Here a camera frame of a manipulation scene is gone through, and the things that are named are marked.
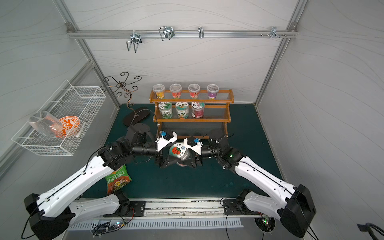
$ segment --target aluminum rail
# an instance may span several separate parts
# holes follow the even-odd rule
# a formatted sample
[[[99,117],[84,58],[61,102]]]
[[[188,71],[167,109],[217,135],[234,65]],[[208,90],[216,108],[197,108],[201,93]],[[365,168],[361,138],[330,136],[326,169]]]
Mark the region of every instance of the aluminum rail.
[[[141,38],[160,38],[158,30],[137,30]],[[198,30],[174,30],[173,38],[199,38]],[[298,32],[277,30],[281,38],[295,38]],[[69,38],[126,38],[129,39],[133,31],[74,31],[67,33]],[[269,38],[271,30],[204,30],[204,38]]]

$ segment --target green snack bag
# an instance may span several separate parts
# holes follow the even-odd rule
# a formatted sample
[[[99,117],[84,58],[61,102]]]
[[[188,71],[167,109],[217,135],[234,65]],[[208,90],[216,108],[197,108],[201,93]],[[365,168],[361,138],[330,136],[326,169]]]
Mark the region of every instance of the green snack bag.
[[[132,178],[128,175],[125,165],[123,165],[118,170],[106,176],[105,180],[107,180],[108,186],[107,195],[110,195],[127,185],[130,181],[132,181]]]

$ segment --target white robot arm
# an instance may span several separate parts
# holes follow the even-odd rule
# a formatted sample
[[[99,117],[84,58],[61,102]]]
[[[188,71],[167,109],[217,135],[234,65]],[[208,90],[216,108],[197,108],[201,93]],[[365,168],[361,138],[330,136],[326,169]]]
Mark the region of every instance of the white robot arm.
[[[189,158],[183,158],[181,154],[177,157],[168,155],[164,159],[162,149],[177,140],[176,133],[160,132],[155,142],[147,143],[148,132],[149,127],[141,123],[128,127],[125,137],[105,146],[68,179],[43,194],[29,195],[24,202],[36,236],[40,240],[50,240],[77,222],[104,214],[124,215],[129,211],[130,201],[121,193],[89,201],[76,201],[76,198],[98,180],[129,163],[134,156],[155,157],[160,168],[173,163],[196,167],[203,158],[216,157],[224,169],[248,179],[270,196],[249,192],[242,200],[243,209],[263,212],[280,220],[292,234],[304,235],[316,213],[309,191],[304,186],[296,188],[260,168],[249,157],[229,147],[222,133],[210,134],[213,144],[209,147],[203,147],[195,138],[185,139],[186,149],[197,154],[189,154]]]

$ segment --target wire basket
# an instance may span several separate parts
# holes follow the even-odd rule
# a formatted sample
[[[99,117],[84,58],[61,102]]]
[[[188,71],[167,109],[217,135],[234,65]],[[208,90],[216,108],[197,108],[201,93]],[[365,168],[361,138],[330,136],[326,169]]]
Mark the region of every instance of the wire basket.
[[[69,88],[63,89],[64,84],[69,84]],[[71,128],[63,138],[48,137],[27,122],[12,141],[40,156],[73,156],[105,98],[98,86],[72,86],[65,81],[38,111],[47,110],[57,119],[76,116],[74,126],[78,127]]]

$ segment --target wooden spice rack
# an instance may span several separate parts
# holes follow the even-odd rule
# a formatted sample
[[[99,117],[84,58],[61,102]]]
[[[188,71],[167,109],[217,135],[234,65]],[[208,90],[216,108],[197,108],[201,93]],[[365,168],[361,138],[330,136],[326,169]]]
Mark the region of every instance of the wooden spice rack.
[[[227,123],[231,122],[231,115],[229,112],[229,104],[234,103],[232,89],[219,90],[215,99],[209,99],[206,90],[201,90],[198,99],[191,99],[188,90],[182,90],[179,99],[172,98],[169,90],[165,91],[165,98],[157,99],[156,94],[151,91],[149,102],[155,103],[155,116],[153,121],[157,122],[159,129],[172,129],[177,131],[179,139],[184,139],[189,136],[194,136],[200,139],[207,139],[206,134],[213,128],[221,127],[221,129],[228,134]],[[191,115],[191,105],[189,105],[189,117],[180,119],[177,117],[175,105],[172,105],[173,117],[164,119],[158,109],[160,102],[198,102],[205,103],[204,115],[201,118],[194,118]]]

